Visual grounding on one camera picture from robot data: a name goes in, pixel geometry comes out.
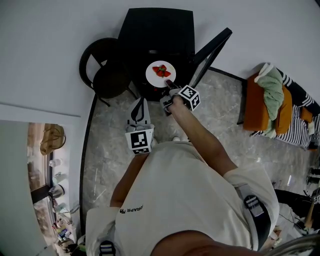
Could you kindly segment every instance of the handbag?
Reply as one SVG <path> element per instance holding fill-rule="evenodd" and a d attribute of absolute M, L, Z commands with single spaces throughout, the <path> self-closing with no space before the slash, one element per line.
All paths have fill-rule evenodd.
<path fill-rule="evenodd" d="M 54 150 L 60 149 L 66 143 L 64 128 L 58 124 L 46 123 L 44 125 L 43 139 L 40 144 L 42 155 L 48 155 Z"/>

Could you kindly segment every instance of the gray tile floor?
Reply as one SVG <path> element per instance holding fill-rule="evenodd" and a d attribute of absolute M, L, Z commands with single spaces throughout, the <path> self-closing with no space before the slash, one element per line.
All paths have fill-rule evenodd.
<path fill-rule="evenodd" d="M 238 166 L 261 165 L 276 187 L 299 194 L 305 188 L 306 173 L 312 154 L 309 151 L 266 137 L 250 137 L 250 132 L 237 125 L 242 85 L 236 79 L 207 71 L 196 89 L 201 104 L 194 111 L 200 122 L 223 144 Z M 134 154 L 125 138 L 126 110 L 134 98 L 125 91 L 109 100 L 112 107 L 97 102 L 91 123 L 83 176 L 83 218 L 91 208 L 109 205 L 112 192 L 125 173 Z M 148 102 L 155 138 L 159 143 L 173 136 L 186 135 L 172 116 L 166 117 L 158 102 Z M 290 209 L 280 206 L 282 215 L 291 220 Z M 292 224 L 282 217 L 283 229 Z"/>

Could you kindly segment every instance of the green blanket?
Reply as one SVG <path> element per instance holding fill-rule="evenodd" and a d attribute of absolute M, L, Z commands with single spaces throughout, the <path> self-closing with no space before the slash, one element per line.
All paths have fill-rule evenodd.
<path fill-rule="evenodd" d="M 278 115 L 278 110 L 284 101 L 281 74 L 273 65 L 266 63 L 254 81 L 264 89 L 263 99 L 268 110 L 269 118 L 272 121 L 275 120 Z"/>

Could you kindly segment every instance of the white wall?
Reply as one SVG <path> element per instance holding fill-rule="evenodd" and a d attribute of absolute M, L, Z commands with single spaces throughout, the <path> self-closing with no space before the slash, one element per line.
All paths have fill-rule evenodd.
<path fill-rule="evenodd" d="M 0 121 L 0 252 L 4 256 L 54 256 L 41 233 L 27 169 L 28 124 Z"/>
<path fill-rule="evenodd" d="M 0 120 L 11 120 L 7 104 L 43 111 L 22 115 L 12 106 L 13 120 L 48 122 L 45 112 L 54 112 L 61 115 L 52 123 L 71 125 L 71 204 L 79 198 L 93 99 L 79 77 L 80 57 L 91 42 L 117 37 L 128 9 L 138 7 L 193 11 L 196 50 L 229 27 L 233 34 L 213 67 L 247 78 L 256 65 L 272 62 L 320 103 L 320 7 L 314 0 L 2 0 Z"/>

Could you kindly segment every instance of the white plate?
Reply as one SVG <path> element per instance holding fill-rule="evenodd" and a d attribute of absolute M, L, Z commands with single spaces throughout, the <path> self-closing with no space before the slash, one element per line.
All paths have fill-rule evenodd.
<path fill-rule="evenodd" d="M 161 65 L 165 65 L 166 71 L 170 72 L 171 75 L 168 77 L 160 77 L 157 75 L 156 72 L 152 69 L 153 67 L 161 67 Z M 176 70 L 174 66 L 172 66 L 169 62 L 166 62 L 164 60 L 158 60 L 155 62 L 152 62 L 145 70 L 145 77 L 148 80 L 150 84 L 152 84 L 155 87 L 158 88 L 164 88 L 167 87 L 165 84 L 165 81 L 170 79 L 172 82 L 176 79 Z"/>

